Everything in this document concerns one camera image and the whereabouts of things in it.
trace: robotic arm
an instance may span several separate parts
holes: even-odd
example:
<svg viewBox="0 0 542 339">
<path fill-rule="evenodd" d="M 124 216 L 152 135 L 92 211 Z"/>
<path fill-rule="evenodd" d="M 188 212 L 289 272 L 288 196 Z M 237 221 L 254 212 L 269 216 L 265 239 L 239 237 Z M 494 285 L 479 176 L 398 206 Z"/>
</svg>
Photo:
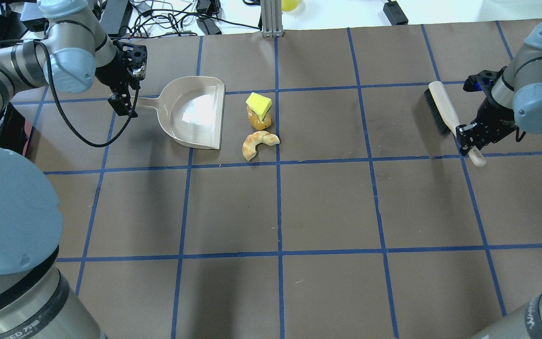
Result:
<svg viewBox="0 0 542 339">
<path fill-rule="evenodd" d="M 47 58 L 58 90 L 83 92 L 94 78 L 110 87 L 108 102 L 118 115 L 130 115 L 129 86 L 144 79 L 144 46 L 111 41 L 88 8 L 87 0 L 40 0 L 39 9 L 49 20 L 49 37 L 41 47 L 33 40 L 0 49 L 0 112 L 21 92 L 48 84 Z"/>
<path fill-rule="evenodd" d="M 482 90 L 486 99 L 473 122 L 457 127 L 462 155 L 514 131 L 518 142 L 526 132 L 542 133 L 542 23 L 525 39 L 509 66 L 469 76 L 464 90 Z"/>
</svg>

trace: sponge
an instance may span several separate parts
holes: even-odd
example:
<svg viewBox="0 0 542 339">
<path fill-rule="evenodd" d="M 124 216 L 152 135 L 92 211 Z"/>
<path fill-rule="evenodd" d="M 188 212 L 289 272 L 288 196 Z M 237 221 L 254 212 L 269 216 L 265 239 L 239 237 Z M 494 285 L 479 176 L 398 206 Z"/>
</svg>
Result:
<svg viewBox="0 0 542 339">
<path fill-rule="evenodd" d="M 248 107 L 254 111 L 254 114 L 258 115 L 258 118 L 263 121 L 267 111 L 271 108 L 271 99 L 257 93 L 252 93 L 248 97 L 246 105 L 248 105 Z"/>
</svg>

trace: brush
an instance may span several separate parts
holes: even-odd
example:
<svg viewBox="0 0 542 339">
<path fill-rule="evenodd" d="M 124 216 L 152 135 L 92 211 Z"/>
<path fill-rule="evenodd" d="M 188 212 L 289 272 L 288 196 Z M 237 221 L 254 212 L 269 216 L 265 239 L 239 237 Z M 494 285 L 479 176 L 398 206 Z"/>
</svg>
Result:
<svg viewBox="0 0 542 339">
<path fill-rule="evenodd" d="M 430 106 L 430 111 L 434 117 L 434 123 L 438 127 L 438 132 L 442 135 L 447 135 L 451 131 L 457 137 L 456 128 L 461 123 L 443 83 L 440 81 L 430 83 L 428 89 L 424 92 L 424 96 L 426 96 L 426 102 Z M 468 155 L 476 167 L 486 165 L 484 156 L 482 156 L 482 153 L 480 153 L 480 150 L 476 146 L 470 149 Z"/>
</svg>

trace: white dustpan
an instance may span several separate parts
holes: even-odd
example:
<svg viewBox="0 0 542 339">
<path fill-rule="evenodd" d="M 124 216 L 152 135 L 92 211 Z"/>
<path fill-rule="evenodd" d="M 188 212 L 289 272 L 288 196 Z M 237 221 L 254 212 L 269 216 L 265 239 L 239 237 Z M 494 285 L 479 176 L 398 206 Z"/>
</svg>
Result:
<svg viewBox="0 0 542 339">
<path fill-rule="evenodd" d="M 183 146 L 219 150 L 224 97 L 225 85 L 217 78 L 183 77 L 158 98 L 140 97 L 137 106 L 153 107 L 162 129 Z"/>
</svg>

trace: black brush bristles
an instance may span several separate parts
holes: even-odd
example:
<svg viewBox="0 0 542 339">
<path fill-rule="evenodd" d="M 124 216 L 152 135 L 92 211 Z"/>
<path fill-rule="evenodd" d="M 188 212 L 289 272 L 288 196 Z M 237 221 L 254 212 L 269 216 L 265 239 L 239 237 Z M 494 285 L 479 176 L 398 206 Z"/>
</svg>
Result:
<svg viewBox="0 0 542 339">
<path fill-rule="evenodd" d="M 434 124 L 436 124 L 436 127 L 438 128 L 438 132 L 442 135 L 447 135 L 451 133 L 451 130 L 449 129 L 447 124 L 445 124 L 443 117 L 440 116 L 440 111 L 438 110 L 438 107 L 436 107 L 436 103 L 434 102 L 434 98 L 432 98 L 432 93 L 430 92 L 430 89 L 425 90 L 423 94 L 426 97 L 426 103 L 428 103 L 428 107 L 430 107 L 430 112 L 434 117 Z"/>
</svg>

